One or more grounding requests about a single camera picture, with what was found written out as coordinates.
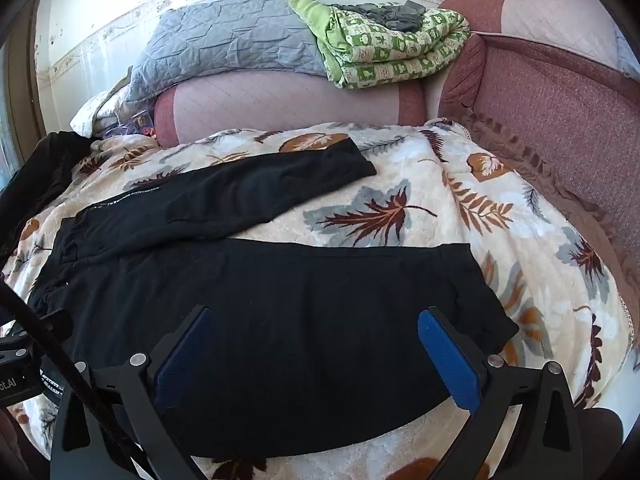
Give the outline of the grey quilted blanket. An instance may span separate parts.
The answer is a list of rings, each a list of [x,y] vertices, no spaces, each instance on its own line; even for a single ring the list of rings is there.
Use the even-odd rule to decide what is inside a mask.
[[[168,10],[131,70],[128,104],[232,70],[323,76],[316,38],[288,0],[218,0]]]

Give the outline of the black garment at bed edge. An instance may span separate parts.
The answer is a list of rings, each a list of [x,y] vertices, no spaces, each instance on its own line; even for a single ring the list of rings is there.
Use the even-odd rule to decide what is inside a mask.
[[[27,221],[68,188],[92,142],[73,131],[51,132],[14,174],[1,193],[1,264],[14,253]]]

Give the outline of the black pants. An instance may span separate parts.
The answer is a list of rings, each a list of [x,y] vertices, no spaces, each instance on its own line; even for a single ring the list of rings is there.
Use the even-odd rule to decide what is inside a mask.
[[[448,396],[418,335],[436,307],[486,353],[518,328],[465,244],[338,248],[242,232],[375,173],[351,140],[141,185],[65,219],[28,303],[65,310],[94,368],[208,317],[156,409],[191,455],[322,452],[386,434]]]

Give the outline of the dark grey cloth on quilt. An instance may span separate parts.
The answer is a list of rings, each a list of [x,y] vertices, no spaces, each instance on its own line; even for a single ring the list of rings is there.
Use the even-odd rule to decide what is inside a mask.
[[[398,32],[417,32],[422,26],[426,7],[407,0],[404,4],[337,4],[337,9],[356,12],[376,24]]]

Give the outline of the leaf pattern fleece blanket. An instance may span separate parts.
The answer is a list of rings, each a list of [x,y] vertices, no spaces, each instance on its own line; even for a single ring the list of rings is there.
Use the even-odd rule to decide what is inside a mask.
[[[26,223],[3,266],[22,297],[34,287],[61,222],[141,185],[248,156],[322,150],[353,140],[373,177],[294,208],[246,232],[250,240],[328,247],[469,244],[488,286],[518,333],[503,357],[534,367],[560,362],[582,408],[616,382],[634,341],[636,304],[597,223],[553,205],[522,170],[475,144],[464,127],[323,124],[261,132],[233,129],[162,148],[143,136],[93,144],[72,183]]]

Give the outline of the small colourful box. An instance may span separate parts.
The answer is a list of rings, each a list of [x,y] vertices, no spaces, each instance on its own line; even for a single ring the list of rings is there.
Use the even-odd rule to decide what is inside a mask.
[[[142,110],[130,118],[128,128],[131,134],[152,136],[155,132],[153,117],[147,110]]]

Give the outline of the green patterned folded quilt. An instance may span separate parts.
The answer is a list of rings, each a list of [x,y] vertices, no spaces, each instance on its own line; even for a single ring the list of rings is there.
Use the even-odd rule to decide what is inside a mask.
[[[431,76],[454,62],[471,35],[465,17],[447,9],[428,9],[415,32],[400,32],[317,0],[288,5],[316,38],[326,76],[341,89]]]

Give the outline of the white pillow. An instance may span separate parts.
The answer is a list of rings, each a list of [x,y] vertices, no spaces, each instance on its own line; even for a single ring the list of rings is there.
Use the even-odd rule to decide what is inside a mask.
[[[102,136],[107,130],[120,126],[124,122],[124,104],[128,87],[113,94],[100,92],[78,110],[70,121],[70,128],[80,136]]]

